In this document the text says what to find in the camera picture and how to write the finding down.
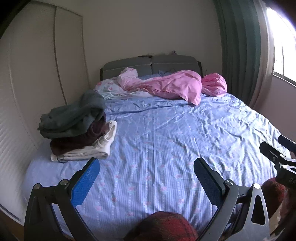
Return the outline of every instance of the pink blanket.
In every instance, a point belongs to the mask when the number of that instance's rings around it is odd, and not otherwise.
[[[117,77],[118,84],[125,91],[144,90],[152,95],[166,99],[179,99],[198,105],[201,92],[222,97],[226,93],[224,78],[215,73],[203,79],[191,70],[182,70],[164,77],[150,78],[145,81],[137,78],[136,69],[125,68]]]

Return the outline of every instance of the beige curtain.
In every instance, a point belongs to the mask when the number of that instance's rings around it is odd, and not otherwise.
[[[267,19],[265,3],[262,0],[253,0],[253,2],[259,19],[261,56],[258,80],[249,106],[257,110],[269,91],[273,76],[274,39]]]

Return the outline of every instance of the gray folded garment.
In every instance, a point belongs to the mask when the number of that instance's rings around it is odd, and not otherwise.
[[[104,98],[96,91],[88,90],[73,104],[42,115],[38,130],[48,139],[78,136],[86,133],[94,120],[101,119],[104,110]]]

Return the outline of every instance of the stack of folded clothes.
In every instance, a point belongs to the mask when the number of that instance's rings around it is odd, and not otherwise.
[[[106,123],[105,101],[88,90],[71,105],[52,109],[41,116],[38,130],[51,139],[51,160],[105,159],[116,134],[116,121]]]

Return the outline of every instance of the headboard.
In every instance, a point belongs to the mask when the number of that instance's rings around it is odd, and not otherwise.
[[[191,56],[169,54],[138,56],[108,62],[101,68],[101,81],[118,76],[126,67],[136,69],[138,76],[158,74],[160,70],[172,73],[180,70],[193,70],[203,77],[201,62]]]

